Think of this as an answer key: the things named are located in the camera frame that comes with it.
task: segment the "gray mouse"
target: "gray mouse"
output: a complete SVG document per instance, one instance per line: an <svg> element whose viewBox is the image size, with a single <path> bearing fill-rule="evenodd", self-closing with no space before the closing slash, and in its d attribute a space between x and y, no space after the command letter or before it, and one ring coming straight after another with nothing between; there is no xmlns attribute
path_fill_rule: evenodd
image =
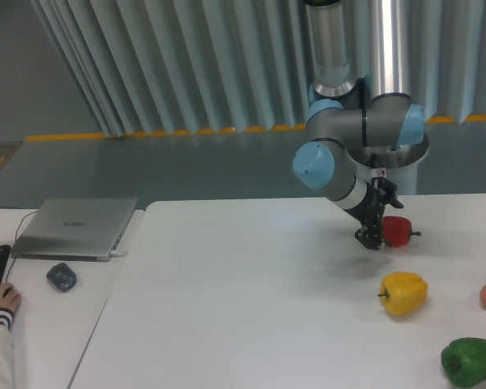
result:
<svg viewBox="0 0 486 389"><path fill-rule="evenodd" d="M78 282L77 275L64 262L53 266L47 273L47 278L62 292L72 289Z"/></svg>

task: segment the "corrugated wall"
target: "corrugated wall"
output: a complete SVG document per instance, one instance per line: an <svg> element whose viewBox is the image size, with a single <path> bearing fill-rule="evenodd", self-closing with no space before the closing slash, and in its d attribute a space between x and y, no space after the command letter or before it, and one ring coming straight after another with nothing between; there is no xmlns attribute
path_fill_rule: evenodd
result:
<svg viewBox="0 0 486 389"><path fill-rule="evenodd" d="M369 1L347 0L369 72ZM305 120L313 78L301 0L32 0L106 135L266 130ZM412 99L486 115L486 0L411 0Z"/></svg>

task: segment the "yellow floor stripe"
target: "yellow floor stripe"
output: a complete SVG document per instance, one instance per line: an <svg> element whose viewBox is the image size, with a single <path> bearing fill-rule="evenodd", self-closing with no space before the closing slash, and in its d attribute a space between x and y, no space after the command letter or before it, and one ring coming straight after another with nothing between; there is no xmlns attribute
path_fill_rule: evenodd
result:
<svg viewBox="0 0 486 389"><path fill-rule="evenodd" d="M61 135L31 135L25 138L25 142L41 142L47 140L79 140L79 139L106 139L104 134L61 134Z"/></svg>
<svg viewBox="0 0 486 389"><path fill-rule="evenodd" d="M436 123L454 123L455 120L450 116L434 116L430 118L425 123L427 124L436 124Z"/></svg>
<svg viewBox="0 0 486 389"><path fill-rule="evenodd" d="M486 122L486 115L470 115L465 122Z"/></svg>
<svg viewBox="0 0 486 389"><path fill-rule="evenodd" d="M465 122L486 122L486 115L484 114L475 114L469 115ZM455 120L450 116L434 116L426 121L427 124L437 124L437 123L455 123ZM271 131L280 132L280 131L299 131L305 130L305 124L296 124L295 126L286 126L278 124L271 128ZM263 127L260 126L250 126L243 130L243 132L247 133L261 133L266 132ZM195 135L215 135L215 134L236 134L237 130L234 127L225 127L220 129L217 132L214 132L210 128L201 128L200 130L194 133ZM175 130L172 136L188 136L191 135L189 130ZM168 136L168 133L164 130L154 131L150 134L147 134L143 131L134 132L131 135L123 135L122 138L146 138L146 137L160 137L160 136ZM80 139L110 139L109 137L104 136L101 133L91 133L91 134L61 134L61 135L31 135L25 138L25 142L43 142L43 141L50 141L50 140L80 140Z"/></svg>

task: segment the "laptop lid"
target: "laptop lid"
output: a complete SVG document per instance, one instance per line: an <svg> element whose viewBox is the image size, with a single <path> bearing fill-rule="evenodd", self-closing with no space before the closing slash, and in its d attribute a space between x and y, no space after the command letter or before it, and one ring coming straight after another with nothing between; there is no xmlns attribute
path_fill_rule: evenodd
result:
<svg viewBox="0 0 486 389"><path fill-rule="evenodd" d="M47 199L11 249L13 257L109 260L137 199Z"/></svg>

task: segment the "yellow bell pepper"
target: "yellow bell pepper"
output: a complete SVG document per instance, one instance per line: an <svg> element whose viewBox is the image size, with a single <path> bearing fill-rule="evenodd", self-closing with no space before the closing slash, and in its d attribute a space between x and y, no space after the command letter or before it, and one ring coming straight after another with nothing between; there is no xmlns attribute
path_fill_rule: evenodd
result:
<svg viewBox="0 0 486 389"><path fill-rule="evenodd" d="M390 273L382 281L379 297L389 314L407 314L423 305L428 284L416 273Z"/></svg>

